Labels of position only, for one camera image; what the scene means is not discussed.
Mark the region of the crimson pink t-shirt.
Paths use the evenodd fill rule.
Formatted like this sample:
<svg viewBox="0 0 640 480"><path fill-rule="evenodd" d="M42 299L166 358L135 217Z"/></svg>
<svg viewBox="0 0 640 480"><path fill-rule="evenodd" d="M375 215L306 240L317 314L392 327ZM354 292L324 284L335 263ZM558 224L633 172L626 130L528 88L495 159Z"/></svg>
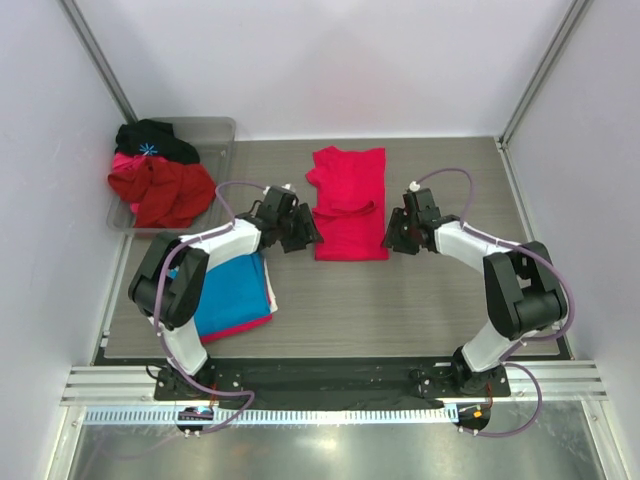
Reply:
<svg viewBox="0 0 640 480"><path fill-rule="evenodd" d="M323 241L317 261L386 261L386 150L343 151L334 146L313 153L307 181L316 189L314 222Z"/></svg>

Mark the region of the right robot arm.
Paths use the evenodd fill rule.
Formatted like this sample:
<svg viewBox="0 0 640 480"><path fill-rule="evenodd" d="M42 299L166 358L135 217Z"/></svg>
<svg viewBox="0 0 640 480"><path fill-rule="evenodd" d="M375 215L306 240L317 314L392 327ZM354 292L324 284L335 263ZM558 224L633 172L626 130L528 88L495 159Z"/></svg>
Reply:
<svg viewBox="0 0 640 480"><path fill-rule="evenodd" d="M448 388L479 396L499 375L515 346L569 313L568 299L540 242L513 244L443 215L432 192L414 184L392 211L383 246L416 255L422 250L453 258L483 276L488 320L451 358Z"/></svg>

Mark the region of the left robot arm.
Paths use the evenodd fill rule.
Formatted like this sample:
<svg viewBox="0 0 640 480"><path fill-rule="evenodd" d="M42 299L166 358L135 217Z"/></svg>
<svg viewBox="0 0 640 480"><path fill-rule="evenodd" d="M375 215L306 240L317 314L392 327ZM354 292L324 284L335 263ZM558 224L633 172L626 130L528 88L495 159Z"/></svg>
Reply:
<svg viewBox="0 0 640 480"><path fill-rule="evenodd" d="M203 398L213 385L212 373L204 368L209 355L195 324L206 274L276 243L290 253L323 241L311 208L289 185L266 188L249 211L231 213L221 227L186 236L164 231L153 238L128 297L153 325L187 396Z"/></svg>

